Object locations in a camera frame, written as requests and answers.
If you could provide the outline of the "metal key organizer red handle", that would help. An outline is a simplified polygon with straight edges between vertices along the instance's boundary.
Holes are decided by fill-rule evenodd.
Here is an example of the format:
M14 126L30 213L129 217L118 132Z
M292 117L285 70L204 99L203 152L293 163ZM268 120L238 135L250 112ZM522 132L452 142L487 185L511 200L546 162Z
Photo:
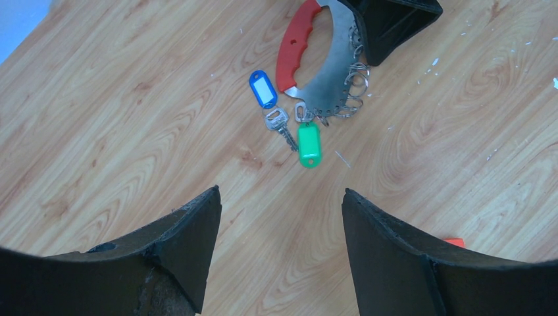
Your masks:
M308 47L315 16L324 8L332 16L332 40L321 68L304 86L295 81ZM329 117L349 118L363 106L370 67L361 61L364 39L352 10L340 1L304 1L282 38L276 62L276 85L280 92L297 99L295 119L299 123L319 119L328 126Z

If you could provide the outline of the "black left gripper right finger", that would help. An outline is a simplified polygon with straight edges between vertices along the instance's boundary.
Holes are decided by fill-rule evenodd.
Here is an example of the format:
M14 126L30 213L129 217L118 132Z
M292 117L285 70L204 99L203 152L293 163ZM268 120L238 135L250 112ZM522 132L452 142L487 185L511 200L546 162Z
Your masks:
M557 262L454 246L347 189L345 240L361 315L556 315Z

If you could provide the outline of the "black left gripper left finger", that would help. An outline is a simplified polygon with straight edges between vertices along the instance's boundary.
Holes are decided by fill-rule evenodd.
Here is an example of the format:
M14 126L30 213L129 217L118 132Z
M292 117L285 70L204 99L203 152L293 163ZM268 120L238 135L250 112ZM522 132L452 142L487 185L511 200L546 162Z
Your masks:
M1 250L2 315L195 315L222 206L213 186L170 214L80 253Z

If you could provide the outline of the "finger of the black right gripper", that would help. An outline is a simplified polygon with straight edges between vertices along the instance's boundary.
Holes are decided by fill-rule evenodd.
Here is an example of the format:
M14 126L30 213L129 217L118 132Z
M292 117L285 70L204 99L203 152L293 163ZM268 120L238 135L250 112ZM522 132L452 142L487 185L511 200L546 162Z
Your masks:
M443 14L436 0L347 0L355 16L369 65L380 65L390 53Z

